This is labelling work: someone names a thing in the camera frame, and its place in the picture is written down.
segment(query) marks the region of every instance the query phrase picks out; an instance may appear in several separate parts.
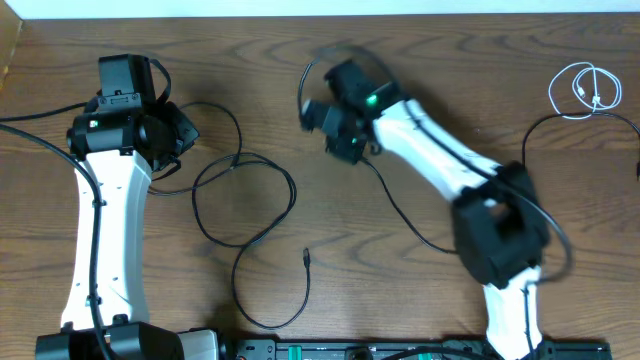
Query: green light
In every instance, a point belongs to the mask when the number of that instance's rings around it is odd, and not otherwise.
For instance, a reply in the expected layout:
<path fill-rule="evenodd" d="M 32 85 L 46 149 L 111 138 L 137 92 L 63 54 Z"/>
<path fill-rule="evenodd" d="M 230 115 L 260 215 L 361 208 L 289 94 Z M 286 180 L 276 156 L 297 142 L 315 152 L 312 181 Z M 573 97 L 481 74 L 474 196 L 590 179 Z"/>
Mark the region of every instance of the green light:
<path fill-rule="evenodd" d="M 367 98 L 367 105 L 376 106 L 377 103 L 378 103 L 378 95 L 373 94 Z"/>

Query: coiled white cable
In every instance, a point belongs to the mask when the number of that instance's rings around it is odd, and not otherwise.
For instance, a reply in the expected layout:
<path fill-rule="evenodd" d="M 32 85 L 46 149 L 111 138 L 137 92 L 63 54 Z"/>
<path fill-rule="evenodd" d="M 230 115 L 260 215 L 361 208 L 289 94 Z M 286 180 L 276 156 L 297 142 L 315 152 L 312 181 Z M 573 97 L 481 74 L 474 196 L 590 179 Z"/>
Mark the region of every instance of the coiled white cable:
<path fill-rule="evenodd" d="M 578 74 L 573 78 L 573 82 L 571 84 L 571 89 L 573 90 L 573 94 L 576 96 L 576 98 L 580 100 L 580 102 L 584 106 L 591 109 L 592 112 L 610 110 L 618 106 L 620 104 L 620 101 L 622 101 L 622 83 L 620 82 L 620 80 L 611 72 L 603 68 L 595 67 L 590 62 L 577 62 L 562 69 L 558 74 L 556 74 L 556 76 L 553 77 L 553 79 L 549 83 L 549 91 L 548 91 L 549 101 L 551 101 L 551 106 L 553 106 L 553 109 L 556 111 L 556 113 L 561 114 L 561 111 L 556 106 L 555 101 L 553 101 L 553 96 L 551 95 L 551 88 L 553 87 L 553 83 L 565 71 L 567 71 L 568 69 L 574 66 L 580 66 L 580 65 L 586 66 L 586 67 L 578 72 Z M 580 80 L 582 80 L 582 77 L 589 72 L 593 73 L 593 97 L 591 98 L 591 104 L 585 101 L 586 93 L 582 88 L 582 86 L 580 86 Z M 606 77 L 608 77 L 611 80 L 611 82 L 613 82 L 613 85 L 616 87 L 616 96 L 614 97 L 613 101 L 609 105 L 604 105 L 602 104 L 602 102 L 600 102 L 600 92 L 598 91 L 597 73 L 601 73 Z M 569 120 L 582 120 L 590 116 L 591 114 L 585 115 L 585 116 L 563 116 L 563 117 Z"/>

